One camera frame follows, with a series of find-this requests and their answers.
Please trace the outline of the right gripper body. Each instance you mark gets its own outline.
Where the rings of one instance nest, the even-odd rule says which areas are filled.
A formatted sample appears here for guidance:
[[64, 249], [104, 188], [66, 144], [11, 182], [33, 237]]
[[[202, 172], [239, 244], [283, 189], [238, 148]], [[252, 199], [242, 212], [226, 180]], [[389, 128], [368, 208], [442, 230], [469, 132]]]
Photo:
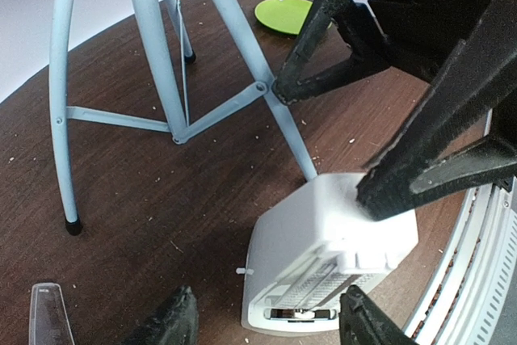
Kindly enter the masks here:
[[394, 67], [430, 82], [491, 0], [368, 0]]

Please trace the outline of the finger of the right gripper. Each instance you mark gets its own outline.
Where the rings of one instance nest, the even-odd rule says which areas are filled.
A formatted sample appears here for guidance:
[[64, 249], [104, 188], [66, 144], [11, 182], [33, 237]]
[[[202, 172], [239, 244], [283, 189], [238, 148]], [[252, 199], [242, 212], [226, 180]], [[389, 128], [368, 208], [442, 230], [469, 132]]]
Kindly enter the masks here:
[[516, 173], [516, 0], [491, 0], [371, 160], [357, 203], [375, 221]]
[[313, 0], [271, 89], [282, 103], [298, 103], [388, 68], [384, 37], [366, 5]]

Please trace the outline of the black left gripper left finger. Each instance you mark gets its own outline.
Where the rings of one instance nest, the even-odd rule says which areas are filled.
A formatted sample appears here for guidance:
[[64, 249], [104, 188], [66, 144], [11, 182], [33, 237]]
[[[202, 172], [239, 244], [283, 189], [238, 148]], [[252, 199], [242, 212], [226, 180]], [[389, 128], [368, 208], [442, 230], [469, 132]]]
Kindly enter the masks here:
[[182, 285], [121, 344], [197, 344], [199, 313], [190, 286]]

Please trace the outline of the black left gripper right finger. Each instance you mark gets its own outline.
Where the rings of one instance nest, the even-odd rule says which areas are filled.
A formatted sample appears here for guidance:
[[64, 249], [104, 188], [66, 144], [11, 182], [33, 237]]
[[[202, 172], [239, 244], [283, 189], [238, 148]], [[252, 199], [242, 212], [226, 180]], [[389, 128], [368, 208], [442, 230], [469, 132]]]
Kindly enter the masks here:
[[341, 344], [415, 345], [357, 285], [340, 296]]

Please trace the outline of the white metronome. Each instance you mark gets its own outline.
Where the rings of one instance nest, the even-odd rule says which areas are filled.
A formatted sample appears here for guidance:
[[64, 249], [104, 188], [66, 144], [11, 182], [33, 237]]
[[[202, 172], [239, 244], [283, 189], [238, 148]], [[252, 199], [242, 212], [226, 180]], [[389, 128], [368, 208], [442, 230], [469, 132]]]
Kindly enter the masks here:
[[418, 244], [414, 210], [374, 221], [355, 201], [361, 173], [322, 174], [265, 212], [248, 246], [241, 324], [296, 337], [337, 330], [339, 298], [371, 292]]

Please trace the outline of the clear metronome front cover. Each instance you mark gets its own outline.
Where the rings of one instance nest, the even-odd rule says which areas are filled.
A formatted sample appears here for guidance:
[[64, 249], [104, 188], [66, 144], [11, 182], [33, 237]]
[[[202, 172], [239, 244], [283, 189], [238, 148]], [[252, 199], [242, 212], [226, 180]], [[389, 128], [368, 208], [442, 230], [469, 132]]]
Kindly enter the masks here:
[[75, 344], [59, 284], [47, 282], [32, 286], [28, 343]]

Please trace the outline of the white perforated music stand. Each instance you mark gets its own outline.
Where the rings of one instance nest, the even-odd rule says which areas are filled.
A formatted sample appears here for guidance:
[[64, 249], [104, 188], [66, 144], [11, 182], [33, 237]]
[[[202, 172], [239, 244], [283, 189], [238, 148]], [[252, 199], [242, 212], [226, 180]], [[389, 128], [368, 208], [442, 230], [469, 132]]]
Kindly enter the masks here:
[[166, 116], [163, 121], [86, 107], [73, 107], [67, 103], [69, 31], [74, 0], [54, 0], [48, 66], [49, 115], [65, 227], [72, 236], [82, 232], [82, 223], [74, 196], [68, 140], [69, 120], [169, 133], [173, 142], [181, 145], [249, 106], [255, 100], [263, 98], [305, 179], [311, 180], [317, 177], [316, 168], [291, 112], [272, 91], [274, 75], [238, 1], [212, 0], [254, 81], [195, 122], [191, 122], [189, 117], [187, 86], [178, 86], [176, 82], [162, 21], [160, 1], [166, 4], [166, 10], [179, 39], [181, 64], [194, 63], [196, 55], [183, 22], [179, 0], [132, 0], [145, 56]]

